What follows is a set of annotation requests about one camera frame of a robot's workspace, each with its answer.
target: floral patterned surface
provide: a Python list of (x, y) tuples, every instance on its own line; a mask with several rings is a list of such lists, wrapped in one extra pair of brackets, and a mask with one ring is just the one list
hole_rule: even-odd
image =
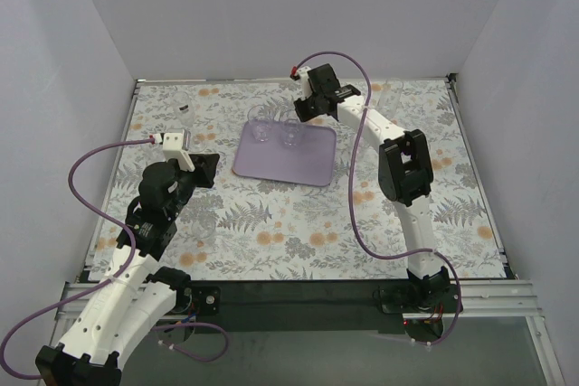
[[(354, 82), (365, 92), (365, 85)], [(377, 100), (390, 85), (373, 84)], [(131, 119), (128, 139), (181, 127), (171, 106), (178, 91), (191, 98), (197, 141), (205, 152), (221, 155), (215, 187), (198, 189), (177, 222), (178, 232), (162, 265), (180, 268), (192, 279), (348, 279), (405, 278), (405, 261), (367, 256), (354, 239), (347, 213), (347, 174), (353, 131), (330, 117), (311, 122), (337, 132), (332, 183), (308, 187), (242, 178), (232, 172), (233, 158), (248, 109), (265, 104), (291, 107), (299, 88), (292, 82), (144, 85)], [(504, 271), (487, 212), (443, 80), (409, 81), (394, 121), (420, 128), (430, 141), (434, 183), (431, 214), (439, 250), (462, 278), (502, 278)], [(124, 219), (137, 196), (146, 165), (162, 159), (160, 147), (123, 151), (107, 212)], [(405, 250), (394, 207), (377, 183), (377, 154), (363, 149), (356, 163), (354, 200), (358, 225), (371, 249)], [(213, 237), (199, 237), (196, 221), (214, 224)], [(100, 230), (90, 280), (99, 279), (116, 245), (119, 228)]]

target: orange flower print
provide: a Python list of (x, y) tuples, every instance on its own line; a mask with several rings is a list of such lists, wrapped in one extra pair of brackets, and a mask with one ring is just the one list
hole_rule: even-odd
[(260, 246), (267, 246), (270, 243), (271, 243), (271, 234), (269, 234), (267, 231), (262, 231), (259, 234), (257, 234), (257, 244), (259, 244)]
[(488, 226), (479, 227), (477, 229), (477, 233), (479, 234), (479, 237), (481, 237), (482, 239), (485, 240), (492, 239), (492, 229), (489, 228)]
[(441, 162), (436, 159), (432, 160), (432, 170), (433, 171), (440, 171), (442, 169)]
[(186, 252), (181, 257), (179, 257), (179, 264), (183, 267), (190, 267), (195, 262), (195, 256), (193, 253)]
[(323, 246), (326, 243), (326, 237), (321, 232), (314, 232), (309, 236), (309, 244), (317, 248)]
[(360, 192), (354, 192), (353, 196), (354, 196), (354, 203), (356, 205), (359, 205), (364, 201), (364, 195), (361, 194)]
[(107, 239), (105, 239), (104, 237), (100, 237), (99, 242), (97, 243), (97, 251), (105, 249), (106, 245), (107, 245)]

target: white wall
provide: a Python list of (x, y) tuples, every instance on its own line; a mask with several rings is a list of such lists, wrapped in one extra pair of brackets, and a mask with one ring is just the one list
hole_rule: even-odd
[(579, 384), (579, 2), (500, 0), (460, 71), (460, 110), (515, 271)]
[(133, 77), (211, 79), (285, 77), (319, 50), (379, 77), (456, 72), (498, 0), (93, 1)]
[[(0, 0), (0, 334), (61, 296), (80, 270), (96, 220), (72, 197), (74, 160), (118, 139), (133, 80), (91, 0)], [(102, 201), (113, 155), (78, 176)], [(8, 361), (35, 373), (53, 314), (21, 329)], [(30, 384), (9, 378), (3, 385)]]

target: wire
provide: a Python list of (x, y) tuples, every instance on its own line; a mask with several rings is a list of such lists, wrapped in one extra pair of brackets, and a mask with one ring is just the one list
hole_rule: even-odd
[(166, 329), (174, 329), (177, 327), (195, 327), (195, 328), (196, 327), (206, 327), (208, 329), (217, 330), (217, 331), (221, 332), (221, 334), (223, 335), (223, 338), (225, 340), (225, 345), (223, 346), (223, 349), (218, 354), (216, 354), (214, 356), (208, 356), (208, 357), (190, 353), (187, 350), (179, 347), (178, 345), (169, 344), (169, 343), (166, 343), (165, 341), (161, 340), (161, 342), (164, 345), (166, 345), (167, 347), (169, 347), (171, 350), (175, 350), (176, 352), (184, 354), (185, 356), (190, 357), (191, 359), (195, 359), (198, 362), (214, 362), (217, 359), (219, 359), (221, 356), (223, 356), (225, 353), (227, 353), (227, 350), (229, 349), (229, 342), (231, 340), (231, 337), (219, 325), (212, 325), (210, 323), (185, 323), (185, 324), (177, 324), (177, 325), (157, 325), (157, 326), (153, 327), (151, 330), (160, 331), (160, 330), (166, 330)]
[(358, 61), (356, 61), (351, 56), (348, 56), (347, 54), (342, 53), (342, 52), (327, 51), (327, 52), (317, 52), (314, 54), (310, 54), (306, 59), (304, 59), (296, 67), (294, 67), (294, 71), (296, 71), (299, 67), (301, 67), (304, 63), (306, 63), (310, 59), (321, 56), (321, 55), (326, 55), (326, 54), (331, 54), (331, 55), (339, 56), (342, 58), (346, 58), (349, 61), (351, 61), (352, 63), (354, 63), (354, 65), (357, 66), (357, 68), (360, 70), (360, 72), (364, 76), (365, 83), (366, 83), (366, 86), (368, 88), (368, 93), (367, 93), (367, 96), (365, 98), (365, 103), (364, 103), (365, 107), (364, 107), (364, 110), (362, 112), (362, 118), (360, 119), (360, 127), (358, 128), (358, 131), (356, 133), (356, 141), (354, 142), (354, 149), (352, 150), (352, 158), (350, 160), (350, 174), (348, 176), (348, 182), (347, 182), (347, 202), (348, 202), (348, 208), (350, 211), (350, 221), (352, 222), (352, 230), (354, 231), (354, 235), (356, 237), (356, 240), (357, 240), (358, 244), (360, 245), (360, 247), (362, 248), (362, 250), (366, 254), (370, 255), (373, 258), (388, 259), (388, 260), (390, 260), (390, 259), (402, 259), (402, 258), (410, 257), (411, 255), (414, 255), (417, 253), (431, 253), (433, 255), (436, 255), (440, 259), (442, 259), (442, 261), (448, 266), (449, 270), (451, 271), (452, 276), (454, 277), (454, 281), (456, 283), (456, 288), (457, 288), (457, 296), (458, 297), (457, 297), (456, 312), (454, 313), (454, 317), (452, 318), (452, 323), (449, 326), (446, 333), (444, 333), (440, 338), (436, 339), (435, 341), (433, 341), (431, 343), (420, 343), (423, 345), (440, 344), (449, 337), (449, 335), (454, 330), (454, 327), (456, 326), (456, 323), (459, 319), (460, 307), (462, 305), (462, 303), (461, 303), (462, 302), (462, 293), (460, 292), (459, 276), (458, 276), (456, 270), (454, 269), (454, 267), (452, 266), (451, 262), (449, 261), (449, 259), (434, 249), (414, 249), (414, 250), (409, 250), (405, 253), (400, 253), (398, 255), (378, 255), (377, 253), (374, 253), (373, 251), (371, 251), (366, 246), (364, 241), (362, 240), (362, 236), (360, 235), (360, 231), (358, 230), (357, 223), (356, 223), (356, 215), (354, 213), (354, 168), (356, 166), (356, 153), (358, 150), (358, 146), (360, 144), (360, 138), (362, 137), (362, 131), (364, 129), (365, 118), (366, 118), (367, 112), (368, 112), (368, 105), (370, 104), (370, 100), (372, 99), (372, 83), (370, 83), (370, 78), (368, 77), (368, 74), (365, 72), (364, 68), (362, 68), (362, 65), (360, 65), (358, 63)]
[[(74, 182), (73, 182), (73, 178), (74, 178), (74, 174), (76, 172), (76, 170), (79, 168), (79, 166), (82, 164), (82, 162), (84, 162), (87, 158), (101, 152), (104, 151), (106, 149), (111, 149), (111, 148), (115, 148), (115, 147), (119, 147), (119, 146), (130, 146), (130, 145), (141, 145), (141, 144), (153, 144), (155, 143), (155, 139), (153, 138), (149, 138), (149, 139), (142, 139), (142, 140), (127, 140), (124, 142), (117, 142), (114, 144), (108, 144), (105, 146), (100, 146), (96, 149), (93, 149), (92, 151), (89, 151), (87, 154), (83, 155), (81, 158), (79, 158), (74, 165), (72, 165), (71, 170), (69, 171), (69, 188), (71, 189), (72, 194), (74, 195), (74, 197), (76, 199), (78, 199), (82, 205), (84, 205), (85, 207), (87, 207), (89, 210), (91, 210), (92, 212), (96, 212), (100, 217), (103, 217), (104, 219), (108, 220), (108, 221), (112, 221), (113, 223), (117, 224), (118, 226), (120, 226), (123, 230), (125, 230), (125, 232), (127, 233), (128, 237), (130, 238), (130, 253), (128, 254), (128, 258), (127, 261), (120, 267), (120, 269), (113, 275), (114, 278), (118, 278), (122, 273), (125, 272), (125, 270), (128, 268), (128, 265), (130, 264), (130, 262), (133, 260), (133, 257), (135, 256), (135, 250), (137, 249), (137, 242), (135, 240), (135, 235), (133, 234), (133, 232), (130, 230), (130, 228), (123, 223), (122, 221), (118, 221), (117, 219), (115, 219), (112, 216), (109, 216), (108, 214), (106, 214), (105, 212), (102, 212), (101, 210), (99, 210), (97, 207), (95, 207), (94, 205), (92, 205), (91, 203), (88, 203), (80, 194), (79, 192), (76, 190), (76, 187), (74, 186)], [(6, 346), (8, 345), (8, 341), (10, 341), (10, 338), (12, 338), (12, 336), (18, 331), (18, 329), (20, 329), (23, 325), (31, 322), (32, 320), (34, 320), (35, 318), (39, 317), (42, 314), (46, 314), (47, 312), (52, 311), (53, 309), (56, 309), (57, 307), (61, 307), (64, 306), (74, 300), (78, 300), (79, 298), (85, 297), (89, 294), (94, 293), (95, 291), (98, 291), (100, 289), (103, 289), (106, 285), (108, 285), (111, 281), (111, 279), (107, 279), (107, 280), (103, 280), (102, 282), (100, 282), (99, 284), (97, 284), (96, 286), (86, 289), (84, 291), (81, 291), (79, 294), (72, 296), (72, 297), (68, 297), (65, 298), (59, 302), (53, 303), (52, 305), (49, 305), (39, 311), (36, 311), (33, 314), (30, 314), (29, 316), (27, 316), (25, 319), (21, 320), (18, 324), (16, 324), (12, 329), (10, 329), (8, 331), (8, 333), (6, 334), (6, 336), (4, 337), (4, 339), (2, 340), (2, 343), (0, 344), (0, 366), (2, 366), (2, 368), (4, 369), (4, 371), (6, 371), (8, 374), (12, 375), (13, 377), (17, 378), (17, 379), (21, 379), (21, 380), (40, 380), (42, 378), (41, 375), (31, 375), (31, 374), (22, 374), (21, 372), (18, 372), (16, 370), (14, 370), (13, 368), (10, 367), (10, 365), (8, 365), (8, 362), (6, 361), (5, 358), (5, 352), (6, 352)]]

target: glass cup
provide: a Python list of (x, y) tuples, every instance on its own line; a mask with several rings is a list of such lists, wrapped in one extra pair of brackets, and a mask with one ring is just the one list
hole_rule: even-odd
[(171, 106), (181, 126), (187, 129), (193, 128), (195, 115), (191, 107), (191, 97), (189, 97), (189, 94), (179, 90), (171, 97)]
[(191, 235), (193, 240), (201, 241), (202, 246), (207, 248), (212, 248), (216, 241), (216, 228), (217, 224), (213, 219), (203, 218), (201, 215), (197, 215), (191, 224)]
[(252, 129), (253, 137), (258, 142), (265, 142), (271, 136), (273, 115), (266, 106), (254, 106), (247, 113), (247, 120)]
[(298, 118), (295, 109), (280, 113), (281, 141), (285, 146), (298, 146), (304, 136), (304, 125)]
[(189, 151), (194, 154), (201, 153), (205, 150), (206, 143), (203, 139), (195, 134), (195, 113), (193, 112), (192, 100), (187, 92), (179, 90), (171, 96), (171, 107), (180, 127), (186, 128), (191, 132), (191, 142)]
[(404, 82), (400, 79), (390, 79), (382, 84), (375, 109), (388, 120), (394, 118), (404, 90)]

